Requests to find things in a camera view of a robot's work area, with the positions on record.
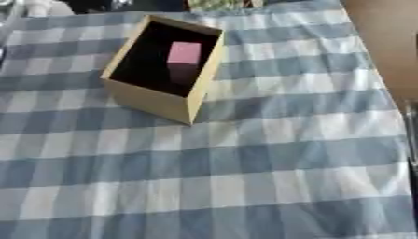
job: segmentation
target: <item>white object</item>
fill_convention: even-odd
[[[263,7],[264,0],[251,0],[253,7]]]
[[[55,0],[25,0],[25,7],[28,17],[74,15],[67,4]]]

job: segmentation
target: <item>pink block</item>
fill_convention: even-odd
[[[181,85],[192,85],[198,74],[201,44],[173,42],[167,59],[170,80]]]
[[[168,63],[198,64],[200,57],[200,43],[175,41],[170,48]]]

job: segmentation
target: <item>table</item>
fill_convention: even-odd
[[[383,80],[401,109],[418,97],[416,34],[418,2],[414,0],[342,1],[364,39]]]
[[[340,1],[166,15],[227,31],[192,127],[116,105],[99,79],[143,13],[10,37],[2,238],[416,237],[402,118]]]

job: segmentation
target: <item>blue and white checkered tablecloth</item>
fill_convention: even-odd
[[[415,238],[401,117],[337,0],[227,30],[192,127],[99,79],[144,13],[27,19],[0,71],[0,238]]]

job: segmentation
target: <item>cardboard box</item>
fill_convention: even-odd
[[[200,73],[191,86],[170,80],[166,64],[175,41],[202,44]],[[101,79],[121,105],[192,124],[221,62],[223,41],[219,29],[145,16]]]

